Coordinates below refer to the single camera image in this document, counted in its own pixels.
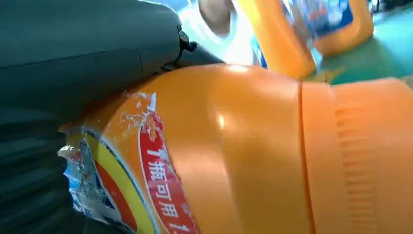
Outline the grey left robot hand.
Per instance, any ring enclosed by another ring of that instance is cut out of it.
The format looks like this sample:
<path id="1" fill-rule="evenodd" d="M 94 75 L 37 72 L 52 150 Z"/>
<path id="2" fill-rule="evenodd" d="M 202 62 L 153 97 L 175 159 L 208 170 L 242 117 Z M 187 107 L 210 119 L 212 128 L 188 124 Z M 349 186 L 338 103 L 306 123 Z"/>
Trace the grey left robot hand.
<path id="1" fill-rule="evenodd" d="M 146 0 L 3 0 L 0 122 L 66 121 L 162 70 L 218 63 Z"/>

